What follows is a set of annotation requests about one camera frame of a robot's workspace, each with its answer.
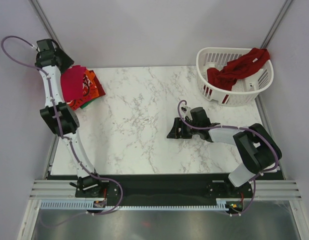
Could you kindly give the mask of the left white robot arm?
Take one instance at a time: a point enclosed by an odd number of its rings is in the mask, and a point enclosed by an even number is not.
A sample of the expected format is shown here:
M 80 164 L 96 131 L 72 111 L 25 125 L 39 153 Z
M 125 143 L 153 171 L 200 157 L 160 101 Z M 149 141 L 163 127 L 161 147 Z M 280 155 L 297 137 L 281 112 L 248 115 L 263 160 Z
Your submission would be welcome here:
M 67 104 L 62 91 L 62 75 L 78 77 L 83 81 L 85 69 L 73 65 L 74 61 L 59 47 L 40 46 L 35 66 L 40 70 L 46 94 L 45 107 L 40 115 L 52 133 L 64 142 L 75 165 L 77 174 L 76 196 L 98 197 L 104 192 L 104 184 L 98 179 L 95 167 L 90 162 L 79 135 L 79 119 Z

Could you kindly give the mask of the bright red t-shirt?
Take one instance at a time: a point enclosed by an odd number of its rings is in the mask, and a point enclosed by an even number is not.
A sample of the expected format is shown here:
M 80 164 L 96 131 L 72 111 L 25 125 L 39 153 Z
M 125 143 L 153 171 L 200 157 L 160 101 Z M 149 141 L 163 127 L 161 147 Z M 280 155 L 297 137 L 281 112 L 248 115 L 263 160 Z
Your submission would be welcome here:
M 86 67 L 75 65 L 61 75 L 61 89 L 66 102 L 77 100 L 83 96 L 83 81 Z

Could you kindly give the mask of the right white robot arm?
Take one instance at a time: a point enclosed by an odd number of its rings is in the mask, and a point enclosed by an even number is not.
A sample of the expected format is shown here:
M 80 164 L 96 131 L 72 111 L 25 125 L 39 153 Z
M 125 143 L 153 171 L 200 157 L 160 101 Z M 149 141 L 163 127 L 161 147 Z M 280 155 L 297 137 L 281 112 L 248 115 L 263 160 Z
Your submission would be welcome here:
M 235 127 L 211 123 L 210 120 L 190 121 L 180 117 L 174 119 L 167 139 L 191 139 L 198 135 L 210 143 L 224 143 L 237 147 L 242 163 L 228 175 L 223 184 L 224 193 L 235 197 L 242 185 L 254 180 L 265 170 L 278 166 L 282 152 L 265 128 L 255 123 L 249 127 Z

